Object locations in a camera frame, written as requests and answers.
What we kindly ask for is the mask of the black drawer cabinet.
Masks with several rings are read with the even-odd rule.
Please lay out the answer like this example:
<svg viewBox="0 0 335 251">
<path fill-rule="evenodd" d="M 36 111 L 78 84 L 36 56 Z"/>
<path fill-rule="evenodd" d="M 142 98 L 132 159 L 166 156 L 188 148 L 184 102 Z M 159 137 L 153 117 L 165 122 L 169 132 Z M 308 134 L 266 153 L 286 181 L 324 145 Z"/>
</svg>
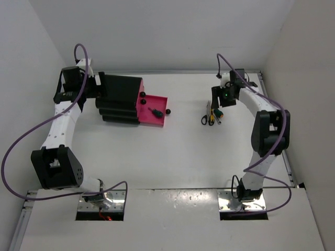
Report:
<svg viewBox="0 0 335 251">
<path fill-rule="evenodd" d="M 107 97 L 95 99 L 95 106 L 105 122 L 138 125 L 136 104 L 141 77 L 106 75 Z"/>
</svg>

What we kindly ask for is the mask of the green orange handled screwdriver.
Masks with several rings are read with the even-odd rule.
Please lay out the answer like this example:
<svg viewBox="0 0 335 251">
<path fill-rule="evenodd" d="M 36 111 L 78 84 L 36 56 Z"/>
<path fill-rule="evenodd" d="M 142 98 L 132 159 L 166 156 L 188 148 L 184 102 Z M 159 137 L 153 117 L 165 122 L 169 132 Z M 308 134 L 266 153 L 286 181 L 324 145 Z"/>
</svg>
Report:
<svg viewBox="0 0 335 251">
<path fill-rule="evenodd" d="M 213 109 L 213 113 L 216 118 L 222 118 L 224 116 L 223 112 L 219 109 Z"/>
</svg>

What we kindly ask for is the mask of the yellow utility knife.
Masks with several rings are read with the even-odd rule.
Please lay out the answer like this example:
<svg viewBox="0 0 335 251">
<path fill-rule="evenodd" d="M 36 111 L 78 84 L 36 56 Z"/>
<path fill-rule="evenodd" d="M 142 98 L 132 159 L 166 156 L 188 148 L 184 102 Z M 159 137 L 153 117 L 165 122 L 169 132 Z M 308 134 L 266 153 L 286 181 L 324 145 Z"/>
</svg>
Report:
<svg viewBox="0 0 335 251">
<path fill-rule="evenodd" d="M 214 125 L 215 118 L 214 118 L 214 113 L 213 113 L 213 109 L 211 108 L 211 106 L 209 106 L 209 108 L 207 109 L 207 120 L 208 120 L 209 126 Z"/>
</svg>

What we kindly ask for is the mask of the small green stubby screwdriver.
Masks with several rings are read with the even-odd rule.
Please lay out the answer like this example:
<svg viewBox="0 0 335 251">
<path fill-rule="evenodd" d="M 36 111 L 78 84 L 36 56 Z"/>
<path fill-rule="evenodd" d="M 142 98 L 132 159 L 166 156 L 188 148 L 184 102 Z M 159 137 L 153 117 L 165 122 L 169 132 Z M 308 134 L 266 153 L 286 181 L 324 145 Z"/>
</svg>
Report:
<svg viewBox="0 0 335 251">
<path fill-rule="evenodd" d="M 152 108 L 148 108 L 148 110 L 156 117 L 156 118 L 162 118 L 164 116 L 163 112 L 157 110 L 157 109 L 152 109 Z"/>
</svg>

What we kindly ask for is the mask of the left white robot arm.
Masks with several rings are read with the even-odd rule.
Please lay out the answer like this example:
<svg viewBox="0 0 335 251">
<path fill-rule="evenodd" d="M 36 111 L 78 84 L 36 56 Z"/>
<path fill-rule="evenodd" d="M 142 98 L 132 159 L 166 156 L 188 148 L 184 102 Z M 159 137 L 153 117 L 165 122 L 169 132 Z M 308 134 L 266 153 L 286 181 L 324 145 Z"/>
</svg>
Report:
<svg viewBox="0 0 335 251">
<path fill-rule="evenodd" d="M 91 178 L 71 150 L 76 122 L 87 98 L 95 98 L 96 79 L 92 69 L 82 66 L 61 70 L 53 101 L 55 116 L 41 149 L 31 154 L 31 162 L 43 189 L 80 192 L 86 203 L 100 210 L 113 206 L 113 195 L 104 192 L 100 179 Z"/>
</svg>

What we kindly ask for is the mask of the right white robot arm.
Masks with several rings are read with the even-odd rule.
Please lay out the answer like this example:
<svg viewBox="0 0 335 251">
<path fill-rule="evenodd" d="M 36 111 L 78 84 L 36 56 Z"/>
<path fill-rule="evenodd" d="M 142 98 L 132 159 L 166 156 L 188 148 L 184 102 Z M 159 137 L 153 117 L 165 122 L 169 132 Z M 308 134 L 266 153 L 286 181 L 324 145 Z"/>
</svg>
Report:
<svg viewBox="0 0 335 251">
<path fill-rule="evenodd" d="M 251 162 L 238 179 L 238 185 L 231 188 L 231 195 L 238 202 L 253 202 L 262 196 L 264 180 L 270 179 L 267 175 L 270 166 L 289 146 L 291 114 L 261 94 L 257 84 L 245 78 L 243 69 L 231 70 L 228 81 L 221 74 L 217 78 L 220 85 L 211 89 L 208 124 L 223 115 L 220 108 L 234 106 L 238 101 L 254 116 Z"/>
</svg>

